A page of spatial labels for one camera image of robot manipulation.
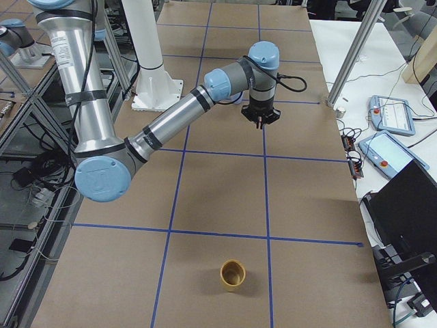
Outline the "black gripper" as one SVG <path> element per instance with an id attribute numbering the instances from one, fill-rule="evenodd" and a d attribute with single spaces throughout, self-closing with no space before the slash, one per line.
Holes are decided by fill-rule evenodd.
<path id="1" fill-rule="evenodd" d="M 257 110 L 246 105 L 242 107 L 241 113 L 248 121 L 255 123 L 256 129 L 263 128 L 264 124 L 272 124 L 281 117 L 281 112 L 274 107 Z"/>

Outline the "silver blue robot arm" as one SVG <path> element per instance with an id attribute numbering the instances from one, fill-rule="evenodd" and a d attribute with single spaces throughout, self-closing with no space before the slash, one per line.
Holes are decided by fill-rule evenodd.
<path id="1" fill-rule="evenodd" d="M 279 68 L 279 48 L 274 43 L 256 42 L 247 55 L 209 72 L 201 85 L 183 94 L 182 82 L 164 69 L 152 4 L 125 1 L 140 65 L 136 106 L 156 110 L 158 117 L 137 135 L 119 138 L 94 57 L 94 40 L 105 35 L 100 27 L 104 3 L 33 1 L 32 6 L 38 26 L 51 40 L 78 138 L 75 185 L 90 200 L 111 202 L 123 196 L 153 152 L 230 96 L 249 92 L 242 114 L 258 128 L 280 117 L 273 106 Z"/>

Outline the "second robot arm in background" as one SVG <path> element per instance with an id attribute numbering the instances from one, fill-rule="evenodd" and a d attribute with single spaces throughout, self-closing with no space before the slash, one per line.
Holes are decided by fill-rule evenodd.
<path id="1" fill-rule="evenodd" d="M 38 44 L 17 18 L 1 21 L 1 52 L 17 68 L 28 69 L 43 69 L 52 55 L 51 47 Z"/>

